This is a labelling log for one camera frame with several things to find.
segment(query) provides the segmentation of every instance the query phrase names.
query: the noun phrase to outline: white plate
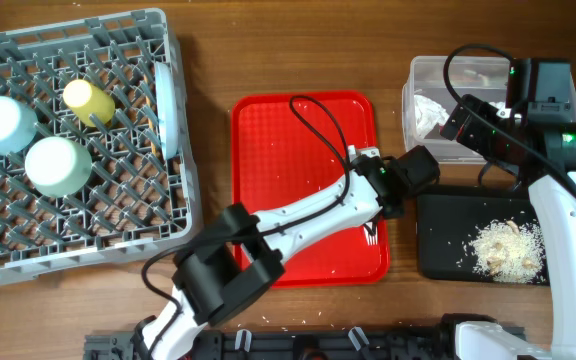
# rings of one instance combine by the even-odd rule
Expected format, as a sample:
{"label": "white plate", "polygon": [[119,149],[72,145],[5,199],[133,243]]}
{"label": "white plate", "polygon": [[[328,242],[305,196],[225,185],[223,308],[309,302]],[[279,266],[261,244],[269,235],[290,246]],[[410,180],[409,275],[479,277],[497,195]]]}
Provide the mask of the white plate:
{"label": "white plate", "polygon": [[157,92],[157,115],[159,117],[159,139],[164,159],[177,154],[179,126],[172,71],[164,63],[155,63],[155,91]]}

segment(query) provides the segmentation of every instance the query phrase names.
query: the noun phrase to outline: clear plastic container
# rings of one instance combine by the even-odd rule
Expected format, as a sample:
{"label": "clear plastic container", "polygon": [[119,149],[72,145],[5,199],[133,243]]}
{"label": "clear plastic container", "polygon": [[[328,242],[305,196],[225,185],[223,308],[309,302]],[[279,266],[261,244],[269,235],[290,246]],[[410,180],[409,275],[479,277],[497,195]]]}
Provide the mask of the clear plastic container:
{"label": "clear plastic container", "polygon": [[[444,164],[483,164],[476,152],[439,134],[439,126],[421,137],[417,131],[414,95],[423,95],[452,113],[457,103],[446,90],[443,68],[446,56],[417,56],[410,64],[410,76],[402,91],[402,124],[406,151],[424,145]],[[500,57],[455,57],[450,64],[450,80],[460,95],[472,94],[488,102],[506,101],[507,59]],[[571,79],[571,105],[576,121],[576,93]]]}

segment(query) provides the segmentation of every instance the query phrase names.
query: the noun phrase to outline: plastic container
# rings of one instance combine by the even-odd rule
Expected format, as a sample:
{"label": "plastic container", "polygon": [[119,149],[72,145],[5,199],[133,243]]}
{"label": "plastic container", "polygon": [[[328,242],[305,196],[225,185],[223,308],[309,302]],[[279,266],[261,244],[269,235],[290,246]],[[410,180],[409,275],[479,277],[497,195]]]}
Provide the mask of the plastic container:
{"label": "plastic container", "polygon": [[[0,155],[0,285],[149,258],[200,230],[199,181],[174,34],[159,9],[0,33],[0,95],[38,115],[36,138],[77,142],[93,162],[81,190],[51,198],[28,179],[28,150]],[[157,83],[155,63],[170,68],[167,86]],[[112,97],[116,110],[108,123],[97,119],[101,126],[86,126],[65,104],[64,89],[76,79]],[[158,123],[161,111],[154,104],[160,97],[168,99],[166,109],[176,110],[171,123],[179,139],[167,143],[176,155],[165,161],[153,154],[153,147],[162,149],[158,127],[150,125]]]}
{"label": "plastic container", "polygon": [[[483,164],[476,152],[456,141],[441,137],[436,127],[425,137],[417,131],[414,95],[425,96],[452,113],[457,103],[446,90],[443,79],[445,56],[417,56],[410,64],[408,82],[402,91],[402,126],[406,151],[424,145],[440,163]],[[509,61],[500,57],[458,56],[450,64],[450,80],[460,95],[472,94],[488,102],[506,101]],[[576,114],[576,92],[571,79],[571,105]]]}
{"label": "plastic container", "polygon": [[[232,110],[233,202],[249,212],[293,203],[329,186],[343,175],[330,150],[295,118],[288,107],[294,94],[243,98]],[[376,146],[370,102],[354,91],[308,94],[335,115],[348,145]],[[316,105],[296,101],[296,108],[343,154],[333,123]],[[363,228],[347,229],[319,241],[286,263],[275,287],[364,284],[378,281],[390,266],[385,222],[378,224],[377,241]],[[239,247],[240,266],[248,259]]]}

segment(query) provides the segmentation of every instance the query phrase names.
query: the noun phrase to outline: plastic dish rack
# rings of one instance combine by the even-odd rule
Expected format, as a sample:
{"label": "plastic dish rack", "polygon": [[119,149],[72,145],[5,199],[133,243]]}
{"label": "plastic dish rack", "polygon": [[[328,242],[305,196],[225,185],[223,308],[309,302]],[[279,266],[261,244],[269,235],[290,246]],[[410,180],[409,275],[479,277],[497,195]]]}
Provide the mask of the plastic dish rack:
{"label": "plastic dish rack", "polygon": [[[178,152],[161,152],[154,63],[172,72]],[[110,93],[108,127],[86,127],[62,101],[85,79]],[[77,193],[41,196],[23,164],[27,149],[0,156],[0,285],[104,262],[144,259],[190,240],[203,225],[185,112],[179,43],[159,9],[0,33],[0,95],[31,106],[35,141],[60,136],[84,145],[93,172]]]}

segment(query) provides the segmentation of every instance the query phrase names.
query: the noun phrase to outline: green light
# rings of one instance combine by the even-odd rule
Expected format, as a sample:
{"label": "green light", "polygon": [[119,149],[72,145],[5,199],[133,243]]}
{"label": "green light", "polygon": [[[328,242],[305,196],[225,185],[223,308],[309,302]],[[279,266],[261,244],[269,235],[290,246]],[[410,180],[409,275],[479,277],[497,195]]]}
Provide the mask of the green light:
{"label": "green light", "polygon": [[564,142],[571,142],[573,140],[575,140],[575,135],[571,135],[571,134],[561,134],[561,139]]}

